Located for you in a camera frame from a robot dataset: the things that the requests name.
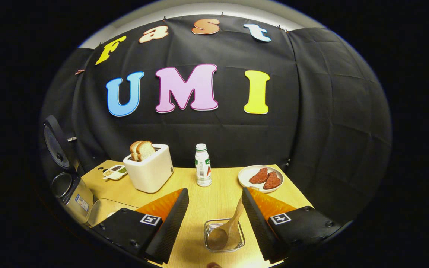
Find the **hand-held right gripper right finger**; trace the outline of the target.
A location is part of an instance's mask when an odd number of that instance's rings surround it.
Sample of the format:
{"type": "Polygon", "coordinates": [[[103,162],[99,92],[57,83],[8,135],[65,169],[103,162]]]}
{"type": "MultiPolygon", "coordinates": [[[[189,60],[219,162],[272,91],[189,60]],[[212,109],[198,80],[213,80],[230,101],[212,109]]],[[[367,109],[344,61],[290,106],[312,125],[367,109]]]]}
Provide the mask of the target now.
{"type": "Polygon", "coordinates": [[[243,206],[263,258],[270,263],[304,258],[343,231],[311,206],[294,208],[250,187],[243,188],[243,206]]]}

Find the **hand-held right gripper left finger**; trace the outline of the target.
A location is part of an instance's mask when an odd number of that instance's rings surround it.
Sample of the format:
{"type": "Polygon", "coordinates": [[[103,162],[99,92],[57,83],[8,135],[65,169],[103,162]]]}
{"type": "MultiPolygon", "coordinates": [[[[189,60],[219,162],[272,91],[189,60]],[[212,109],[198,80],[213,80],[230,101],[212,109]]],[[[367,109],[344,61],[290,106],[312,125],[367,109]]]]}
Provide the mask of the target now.
{"type": "Polygon", "coordinates": [[[188,189],[181,188],[137,210],[118,209],[92,229],[132,256],[168,263],[188,204],[188,189]]]}

